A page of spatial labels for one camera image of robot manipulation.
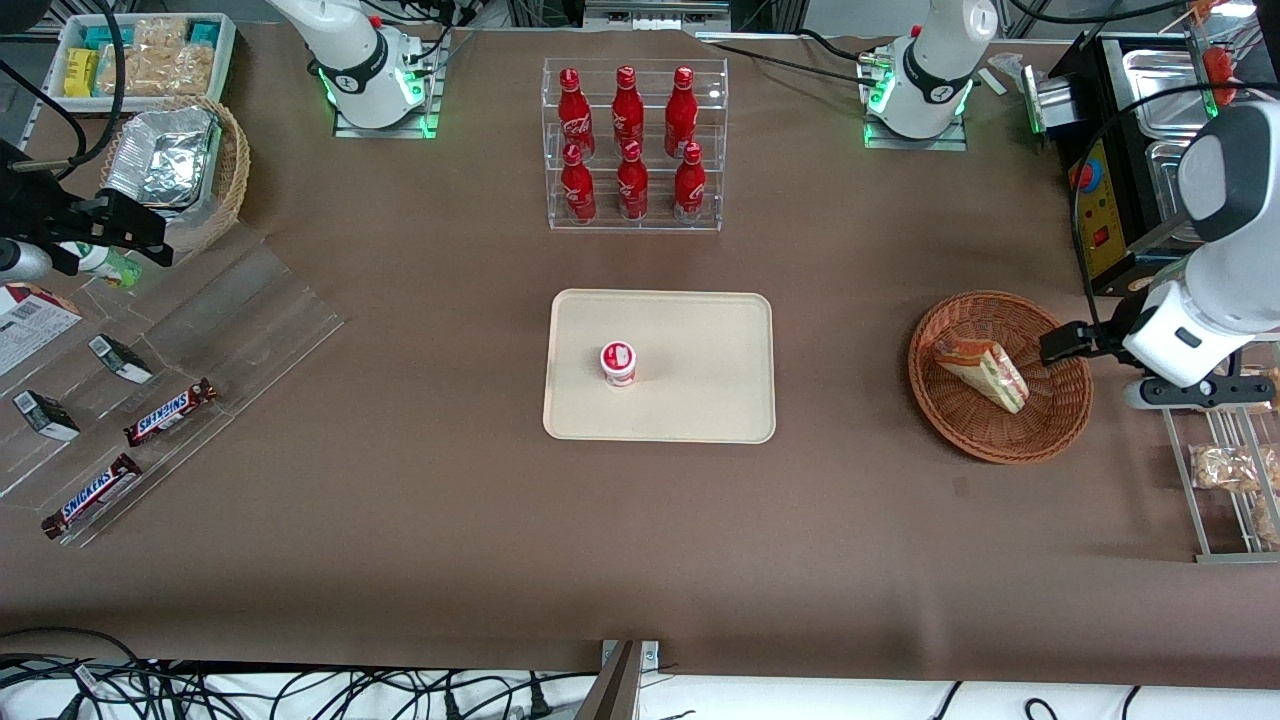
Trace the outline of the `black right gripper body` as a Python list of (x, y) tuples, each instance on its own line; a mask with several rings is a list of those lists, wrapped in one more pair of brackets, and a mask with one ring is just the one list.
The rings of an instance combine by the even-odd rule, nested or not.
[(76, 231), (70, 197), (49, 172), (12, 168), (26, 159), (13, 143), (1, 143), (1, 272), (77, 273), (76, 258), (60, 249)]

